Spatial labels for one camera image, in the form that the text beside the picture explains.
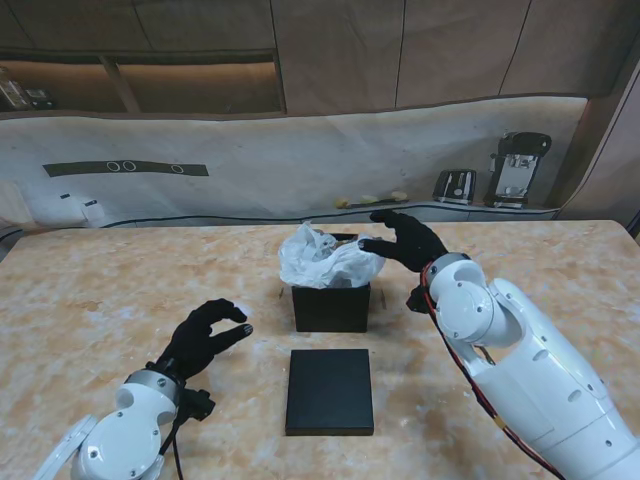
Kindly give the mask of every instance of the marble table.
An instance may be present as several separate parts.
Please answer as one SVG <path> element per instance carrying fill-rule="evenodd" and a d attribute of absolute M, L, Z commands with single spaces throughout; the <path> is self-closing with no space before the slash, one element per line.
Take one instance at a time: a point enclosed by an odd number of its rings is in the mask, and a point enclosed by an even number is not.
<path fill-rule="evenodd" d="M 432 227 L 549 313 L 640 434 L 640 247 L 622 227 Z M 368 333 L 296 333 L 277 257 L 295 228 L 63 230 L 20 240 L 0 263 L 0 477 L 30 478 L 69 425 L 113 410 L 117 387 L 158 356 L 191 309 L 226 297 L 251 310 L 255 332 L 190 381 L 217 407 L 179 432 L 186 479 L 552 478 L 476 404 L 430 320 L 407 309 L 417 276 L 400 265 L 387 262 L 373 282 Z M 321 228 L 393 237 L 380 225 Z M 284 436 L 290 351 L 300 348 L 369 349 L 374 436 Z M 177 478 L 171 454 L 162 478 Z"/>

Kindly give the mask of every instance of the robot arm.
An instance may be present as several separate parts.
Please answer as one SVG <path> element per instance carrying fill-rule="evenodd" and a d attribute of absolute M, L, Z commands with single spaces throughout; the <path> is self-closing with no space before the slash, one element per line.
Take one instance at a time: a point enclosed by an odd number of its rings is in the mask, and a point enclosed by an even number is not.
<path fill-rule="evenodd" d="M 71 457 L 72 480 L 156 480 L 178 428 L 189 418 L 204 420 L 215 406 L 208 392 L 185 388 L 187 379 L 253 332 L 251 325 L 240 325 L 210 337 L 211 325 L 223 318 L 238 323 L 247 319 L 224 299 L 191 312 L 158 361 L 132 373 L 120 386 L 116 411 L 99 422 L 88 415 L 74 425 L 34 480 L 53 480 Z M 163 442 L 159 427 L 170 422 L 173 428 Z"/>
<path fill-rule="evenodd" d="M 638 439 L 597 373 L 548 316 L 511 282 L 487 284 L 477 263 L 448 253 L 416 219 L 392 211 L 371 218 L 395 228 L 397 242 L 366 240 L 360 248 L 422 272 L 408 305 L 432 310 L 428 289 L 452 357 L 511 440 L 561 479 L 638 477 Z M 476 347 L 510 351 L 495 364 Z"/>

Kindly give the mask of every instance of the black square box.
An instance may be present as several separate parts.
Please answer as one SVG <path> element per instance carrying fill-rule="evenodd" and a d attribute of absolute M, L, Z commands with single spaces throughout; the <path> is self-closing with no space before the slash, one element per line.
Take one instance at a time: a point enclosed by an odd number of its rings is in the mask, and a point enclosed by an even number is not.
<path fill-rule="evenodd" d="M 357 235 L 332 233 L 338 241 Z M 291 287 L 298 332 L 367 331 L 371 284 L 357 288 Z"/>
<path fill-rule="evenodd" d="M 368 350 L 292 350 L 285 433 L 373 435 Z"/>

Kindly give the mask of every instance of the black glove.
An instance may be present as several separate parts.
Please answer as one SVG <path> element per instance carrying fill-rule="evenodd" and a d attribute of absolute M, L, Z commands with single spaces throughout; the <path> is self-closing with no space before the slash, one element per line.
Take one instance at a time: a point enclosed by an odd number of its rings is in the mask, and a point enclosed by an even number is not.
<path fill-rule="evenodd" d="M 412 272 L 421 272 L 431 261 L 448 253 L 440 238 L 416 218 L 393 210 L 379 210 L 371 214 L 371 220 L 396 231 L 396 243 L 385 240 L 360 240 L 358 245 L 365 252 L 391 258 L 402 263 Z"/>
<path fill-rule="evenodd" d="M 170 373 L 186 381 L 207 368 L 214 356 L 253 332 L 251 325 L 240 325 L 210 337 L 211 325 L 223 318 L 237 323 L 247 320 L 247 316 L 229 300 L 210 300 L 178 325 L 156 365 L 169 363 Z"/>

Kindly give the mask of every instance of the white plastic bag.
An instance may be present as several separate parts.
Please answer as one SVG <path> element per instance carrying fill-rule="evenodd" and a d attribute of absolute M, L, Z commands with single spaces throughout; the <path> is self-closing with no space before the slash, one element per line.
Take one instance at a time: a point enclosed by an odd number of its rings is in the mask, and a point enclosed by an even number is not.
<path fill-rule="evenodd" d="M 358 242 L 333 247 L 336 239 L 304 223 L 278 251 L 280 278 L 289 285 L 313 288 L 361 287 L 384 266 L 384 258 L 363 252 Z"/>

